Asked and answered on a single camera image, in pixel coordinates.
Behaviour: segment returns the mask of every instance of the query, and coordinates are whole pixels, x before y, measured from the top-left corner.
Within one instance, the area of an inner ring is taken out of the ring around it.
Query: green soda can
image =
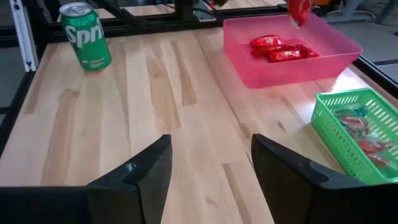
[[[60,8],[61,24],[80,65],[86,71],[106,68],[112,61],[100,19],[92,6],[74,2]]]

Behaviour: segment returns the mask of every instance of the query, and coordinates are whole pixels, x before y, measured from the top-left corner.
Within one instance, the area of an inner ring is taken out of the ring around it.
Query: pink plastic bin
[[[288,62],[271,62],[250,54],[250,41],[278,35],[284,43],[301,42],[320,56]],[[224,21],[224,51],[249,88],[337,77],[358,58],[362,48],[314,14],[296,29],[288,15],[248,17]]]

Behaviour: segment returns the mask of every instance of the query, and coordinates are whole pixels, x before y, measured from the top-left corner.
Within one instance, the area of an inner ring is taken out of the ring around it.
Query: green plastic basket
[[[369,88],[339,93],[319,93],[312,114],[312,125],[318,131],[330,151],[335,155],[346,173],[366,184],[398,182],[394,169],[376,167],[365,155],[355,140],[333,115],[341,105],[353,103],[366,106],[371,132],[383,141],[392,140],[398,144],[398,112],[382,96]],[[398,147],[394,146],[381,154],[398,164]]]

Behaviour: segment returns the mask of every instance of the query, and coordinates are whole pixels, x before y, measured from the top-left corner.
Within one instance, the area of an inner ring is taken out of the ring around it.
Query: can lid
[[[70,17],[78,17],[89,14],[93,10],[93,7],[85,2],[73,2],[68,3],[60,8],[60,14]]]

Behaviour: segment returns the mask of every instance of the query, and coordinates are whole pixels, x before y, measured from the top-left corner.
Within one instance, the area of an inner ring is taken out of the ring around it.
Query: wooden table
[[[248,89],[220,28],[112,38],[109,48],[111,66],[85,73],[69,43],[48,45],[0,159],[0,185],[84,185],[170,133],[163,223],[272,223],[251,164],[253,133],[342,172],[310,124],[315,94],[371,85],[397,104],[353,66],[338,78]]]

